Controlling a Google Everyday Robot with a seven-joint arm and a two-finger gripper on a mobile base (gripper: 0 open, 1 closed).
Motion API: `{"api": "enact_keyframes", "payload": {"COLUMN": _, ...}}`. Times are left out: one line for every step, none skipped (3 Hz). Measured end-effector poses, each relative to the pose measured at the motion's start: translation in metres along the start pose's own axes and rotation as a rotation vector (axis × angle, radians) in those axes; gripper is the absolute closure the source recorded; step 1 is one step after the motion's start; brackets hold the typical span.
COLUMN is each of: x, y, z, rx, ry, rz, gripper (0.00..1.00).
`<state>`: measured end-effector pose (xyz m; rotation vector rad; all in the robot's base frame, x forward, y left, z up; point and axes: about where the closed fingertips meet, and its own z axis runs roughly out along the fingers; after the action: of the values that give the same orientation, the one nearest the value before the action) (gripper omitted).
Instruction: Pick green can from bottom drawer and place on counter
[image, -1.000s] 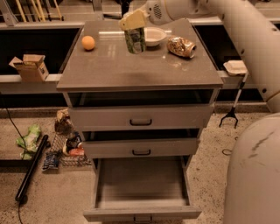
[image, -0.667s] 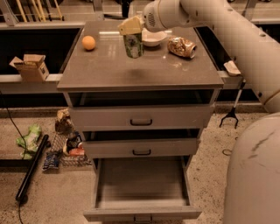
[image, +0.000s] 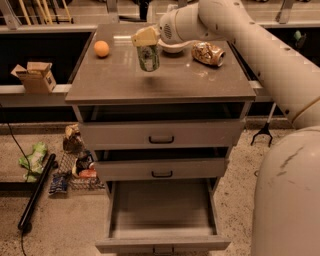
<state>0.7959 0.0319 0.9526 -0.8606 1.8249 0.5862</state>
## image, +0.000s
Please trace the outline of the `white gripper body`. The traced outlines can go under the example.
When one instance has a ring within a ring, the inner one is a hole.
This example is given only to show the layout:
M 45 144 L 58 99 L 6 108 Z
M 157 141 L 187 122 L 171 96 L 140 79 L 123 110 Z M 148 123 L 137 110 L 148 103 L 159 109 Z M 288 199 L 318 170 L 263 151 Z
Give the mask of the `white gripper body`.
M 214 34 L 200 20 L 197 4 L 167 12 L 160 18 L 158 27 L 161 40 L 168 45 L 214 38 Z

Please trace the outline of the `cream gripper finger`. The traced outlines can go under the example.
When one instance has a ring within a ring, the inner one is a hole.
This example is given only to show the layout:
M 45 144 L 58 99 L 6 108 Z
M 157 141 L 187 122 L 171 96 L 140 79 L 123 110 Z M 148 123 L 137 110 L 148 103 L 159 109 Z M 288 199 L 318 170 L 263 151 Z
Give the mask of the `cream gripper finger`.
M 159 38 L 160 33 L 154 26 L 139 29 L 131 36 L 132 43 L 135 47 L 156 45 Z

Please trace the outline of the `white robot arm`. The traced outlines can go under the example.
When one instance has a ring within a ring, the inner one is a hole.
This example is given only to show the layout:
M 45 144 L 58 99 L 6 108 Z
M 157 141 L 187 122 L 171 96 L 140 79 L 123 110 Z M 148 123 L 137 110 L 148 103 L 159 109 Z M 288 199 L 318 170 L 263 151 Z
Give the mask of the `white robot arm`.
M 258 172 L 251 256 L 320 256 L 320 69 L 248 15 L 241 0 L 199 0 L 138 30 L 136 47 L 229 40 L 294 127 Z

